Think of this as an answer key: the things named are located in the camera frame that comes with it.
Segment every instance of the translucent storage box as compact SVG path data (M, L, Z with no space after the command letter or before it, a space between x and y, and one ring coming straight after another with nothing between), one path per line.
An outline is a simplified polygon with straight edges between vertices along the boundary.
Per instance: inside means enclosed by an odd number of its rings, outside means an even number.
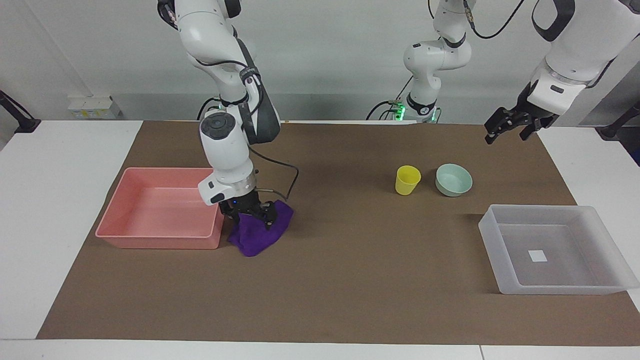
M503 294L604 295L640 286L590 206L491 205L479 228Z

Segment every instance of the white wall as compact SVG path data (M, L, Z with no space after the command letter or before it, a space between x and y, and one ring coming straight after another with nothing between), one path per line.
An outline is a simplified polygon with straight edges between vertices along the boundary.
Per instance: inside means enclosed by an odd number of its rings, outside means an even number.
M526 1L497 38L468 34L471 63L441 74L442 122L481 124L498 106L514 104L549 47L531 26L534 3ZM480 1L478 30L495 31L515 5ZM215 92L186 60L178 34L157 16L156 0L0 0L0 6L0 88L37 117L67 118L67 95L88 89L113 95L128 119L192 119ZM364 118L408 79L406 46L437 38L425 0L245 0L243 6L233 23L255 47L285 119ZM26 26L34 22L44 33ZM640 45L627 49L559 123L578 124L639 56Z

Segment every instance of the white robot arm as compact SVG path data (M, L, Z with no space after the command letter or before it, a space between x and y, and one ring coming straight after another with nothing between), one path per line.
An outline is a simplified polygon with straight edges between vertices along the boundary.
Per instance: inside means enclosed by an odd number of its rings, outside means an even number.
M240 12L239 0L158 0L158 14L179 31L190 62L220 91L223 109L207 111L200 121L202 147L214 169L200 183L200 195L236 220L246 213L268 228L277 213L271 202L259 200L249 145L273 141L280 119L251 55L227 22Z
M484 124L488 144L525 126L523 140L550 127L586 88L595 86L613 60L640 34L638 0L554 0L557 17L536 31L551 50L533 72L514 108L499 108Z
M440 78L434 73L459 69L471 60L462 0L440 1L433 28L440 35L438 40L413 44L404 52L404 66L413 74L412 89L406 97L406 115L421 120L431 118L440 93Z
M557 12L554 22L543 29L533 21L536 31L552 43L551 50L534 71L517 105L511 110L499 108L485 123L489 144L517 126L526 126L520 135L523 140L551 126L581 91L595 85L594 80L640 33L640 0L552 1ZM440 79L434 72L468 63L471 49L465 41L465 30L467 23L473 22L474 5L473 0L440 1L433 26L441 39L414 44L405 52L404 64L414 76L406 99L409 115L430 119L440 91Z

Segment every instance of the table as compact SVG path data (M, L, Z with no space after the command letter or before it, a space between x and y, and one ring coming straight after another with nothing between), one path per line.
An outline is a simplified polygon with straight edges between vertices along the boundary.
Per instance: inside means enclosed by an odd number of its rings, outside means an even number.
M34 339L104 202L139 129L134 121L47 121L31 135L17 135L0 152L0 354L9 358L47 354L54 358L438 358L518 359L532 355L637 358L640 348L529 348L329 344L190 343L179 341L36 341ZM594 206L629 265L640 275L640 168L618 143L600 141L592 129L554 128L541 138L575 200ZM28 243L34 234L49 243ZM636 306L640 291L631 291Z

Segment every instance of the purple cloth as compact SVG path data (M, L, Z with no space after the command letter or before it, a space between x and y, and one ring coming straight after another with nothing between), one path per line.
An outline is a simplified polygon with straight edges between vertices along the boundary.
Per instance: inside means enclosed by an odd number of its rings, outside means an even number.
M273 245L287 230L293 209L278 200L274 203L278 218L269 230L264 222L251 215L240 214L240 223L234 226L229 235L229 242L237 246L244 256L252 257L260 254L264 249Z

